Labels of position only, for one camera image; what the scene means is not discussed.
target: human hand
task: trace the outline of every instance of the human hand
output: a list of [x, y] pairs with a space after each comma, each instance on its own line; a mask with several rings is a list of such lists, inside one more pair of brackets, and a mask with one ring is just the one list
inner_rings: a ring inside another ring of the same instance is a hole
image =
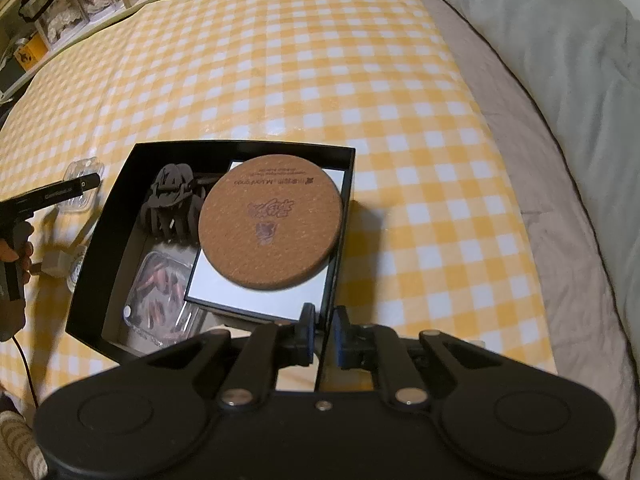
[[[31, 227], [30, 231], [31, 231], [30, 235], [33, 234], [33, 226]], [[33, 256], [33, 244], [31, 242], [25, 243], [21, 252], [24, 255], [21, 258], [22, 270], [24, 271], [22, 274], [22, 282], [26, 285], [27, 283], [29, 283], [29, 280], [31, 279], [29, 269], [31, 269], [31, 257]], [[16, 261], [18, 258], [20, 258], [20, 255], [16, 251], [14, 251], [11, 247], [9, 247], [9, 244], [5, 240], [2, 240], [2, 238], [0, 238], [0, 262], [10, 263], [10, 262]]]

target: cork coaster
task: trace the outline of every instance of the cork coaster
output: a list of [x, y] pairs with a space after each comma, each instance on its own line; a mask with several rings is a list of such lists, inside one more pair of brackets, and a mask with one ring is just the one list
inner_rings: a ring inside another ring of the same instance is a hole
[[252, 158], [225, 174], [207, 196], [198, 225], [209, 263], [248, 288], [302, 282], [333, 248], [342, 202], [331, 178], [292, 155]]

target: yellow box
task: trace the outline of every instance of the yellow box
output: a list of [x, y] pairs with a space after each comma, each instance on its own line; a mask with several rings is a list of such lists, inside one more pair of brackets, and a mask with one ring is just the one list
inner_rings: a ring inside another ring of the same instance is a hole
[[28, 70], [39, 62], [47, 52], [47, 46], [42, 41], [40, 34], [36, 32], [35, 36], [29, 40], [29, 43], [15, 51], [14, 56], [20, 66]]

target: gingham tablecloth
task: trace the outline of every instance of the gingham tablecloth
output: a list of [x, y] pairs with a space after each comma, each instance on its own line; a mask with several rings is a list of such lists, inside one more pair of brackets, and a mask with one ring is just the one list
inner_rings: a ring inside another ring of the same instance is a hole
[[[0, 135], [0, 196], [137, 142], [274, 139], [357, 150], [338, 300], [356, 322], [438, 328], [554, 369], [540, 286], [500, 154], [419, 0], [168, 0], [50, 62]], [[36, 255], [93, 214], [42, 212]], [[18, 334], [41, 396], [112, 365], [64, 333], [64, 283], [27, 287]], [[11, 343], [0, 381], [28, 399]]]

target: bag strap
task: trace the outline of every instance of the bag strap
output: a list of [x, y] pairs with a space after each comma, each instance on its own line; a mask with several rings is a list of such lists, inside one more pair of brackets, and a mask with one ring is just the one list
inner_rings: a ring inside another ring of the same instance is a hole
[[24, 8], [24, 2], [20, 5], [20, 8], [18, 9], [18, 15], [27, 23], [33, 23], [36, 22], [40, 16], [42, 16], [45, 11], [47, 9], [49, 9], [49, 6], [53, 3], [54, 0], [47, 0], [46, 3], [40, 8], [40, 10], [38, 12], [36, 12], [32, 17], [29, 16], [25, 16], [22, 13], [22, 9]]

